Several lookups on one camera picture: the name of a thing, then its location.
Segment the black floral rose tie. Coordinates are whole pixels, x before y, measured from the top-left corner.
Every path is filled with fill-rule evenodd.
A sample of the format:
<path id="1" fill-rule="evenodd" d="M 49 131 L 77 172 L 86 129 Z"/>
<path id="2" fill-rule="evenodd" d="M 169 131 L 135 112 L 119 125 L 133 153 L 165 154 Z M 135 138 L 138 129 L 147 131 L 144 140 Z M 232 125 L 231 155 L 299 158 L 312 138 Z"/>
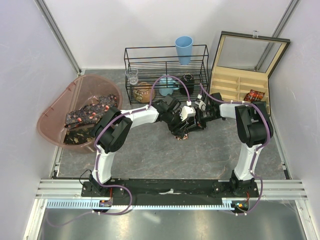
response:
<path id="1" fill-rule="evenodd" d="M 189 138 L 188 133 L 184 133 L 183 135 L 175 135 L 174 136 L 178 141 L 187 140 Z"/>

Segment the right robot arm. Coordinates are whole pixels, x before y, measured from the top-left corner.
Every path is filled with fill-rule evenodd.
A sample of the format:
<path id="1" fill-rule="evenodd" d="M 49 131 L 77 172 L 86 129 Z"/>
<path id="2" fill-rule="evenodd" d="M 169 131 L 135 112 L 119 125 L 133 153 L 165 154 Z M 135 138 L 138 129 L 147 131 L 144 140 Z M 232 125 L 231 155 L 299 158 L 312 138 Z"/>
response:
<path id="1" fill-rule="evenodd" d="M 235 197 L 242 196 L 247 191 L 245 182 L 255 178 L 260 153 L 274 133 L 265 103 L 225 102 L 218 92 L 212 94 L 207 103 L 199 94 L 194 103 L 198 110 L 197 123 L 202 127 L 206 122 L 219 118 L 235 119 L 241 150 L 230 178 L 229 191 Z"/>

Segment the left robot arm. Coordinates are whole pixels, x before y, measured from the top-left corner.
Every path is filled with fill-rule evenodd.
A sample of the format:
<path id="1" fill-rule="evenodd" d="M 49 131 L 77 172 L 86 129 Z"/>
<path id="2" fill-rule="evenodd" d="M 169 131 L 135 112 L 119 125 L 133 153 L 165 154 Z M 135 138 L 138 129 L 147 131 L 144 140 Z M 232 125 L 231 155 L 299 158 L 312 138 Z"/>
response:
<path id="1" fill-rule="evenodd" d="M 111 179 L 115 153 L 123 146 L 132 128 L 165 122 L 171 134 L 182 139 L 187 134 L 188 124 L 196 122 L 196 115 L 196 108 L 190 101 L 181 107 L 180 101 L 170 94 L 162 100 L 131 110 L 111 107 L 92 131 L 96 148 L 94 169 L 89 177 L 92 191 L 99 197 L 109 193 L 108 181 Z"/>

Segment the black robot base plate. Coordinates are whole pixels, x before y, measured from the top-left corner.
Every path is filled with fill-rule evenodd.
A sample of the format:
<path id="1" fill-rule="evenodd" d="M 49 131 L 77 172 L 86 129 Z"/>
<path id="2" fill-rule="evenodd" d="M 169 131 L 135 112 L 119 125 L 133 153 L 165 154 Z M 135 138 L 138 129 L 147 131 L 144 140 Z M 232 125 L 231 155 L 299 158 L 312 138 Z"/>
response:
<path id="1" fill-rule="evenodd" d="M 132 204 L 219 204 L 223 198 L 257 198 L 257 183 L 217 179 L 111 179 L 98 189 L 90 181 L 82 184 L 82 197 L 111 197 L 113 202 Z"/>

